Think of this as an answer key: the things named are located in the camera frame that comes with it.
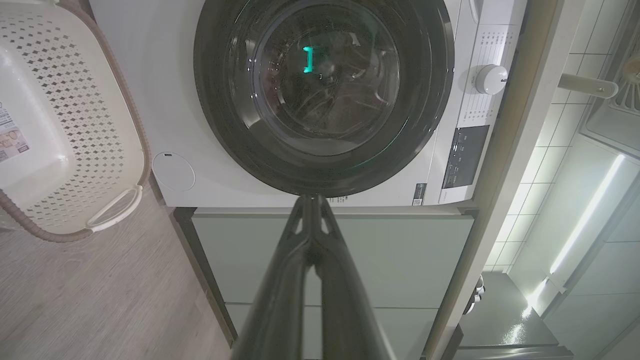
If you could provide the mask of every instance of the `front-loading washing machine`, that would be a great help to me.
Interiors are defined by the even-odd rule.
[[[471,198],[524,0],[91,0],[169,206]]]

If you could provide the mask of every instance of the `cabinet door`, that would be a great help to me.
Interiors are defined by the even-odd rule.
[[[225,302],[253,302],[286,221],[283,215],[194,215]],[[338,223],[374,307],[437,309],[473,218],[345,215]],[[307,278],[305,303],[321,303],[315,274]]]
[[[227,304],[236,331],[240,335],[251,305]],[[378,323],[398,360],[419,359],[433,326],[437,309],[374,309]],[[303,356],[322,359],[322,309],[305,307]]]

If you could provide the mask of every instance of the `washing machine drum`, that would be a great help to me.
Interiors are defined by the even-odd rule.
[[[350,195],[398,173],[449,97],[442,0],[206,0],[194,68],[204,114],[251,175]]]

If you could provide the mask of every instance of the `laundry basket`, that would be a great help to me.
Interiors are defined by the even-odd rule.
[[[74,241],[130,215],[148,178],[131,96],[94,21],[0,0],[0,227]]]

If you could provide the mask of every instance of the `floor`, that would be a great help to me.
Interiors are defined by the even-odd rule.
[[[228,359],[170,209],[75,243],[0,232],[0,359]]]

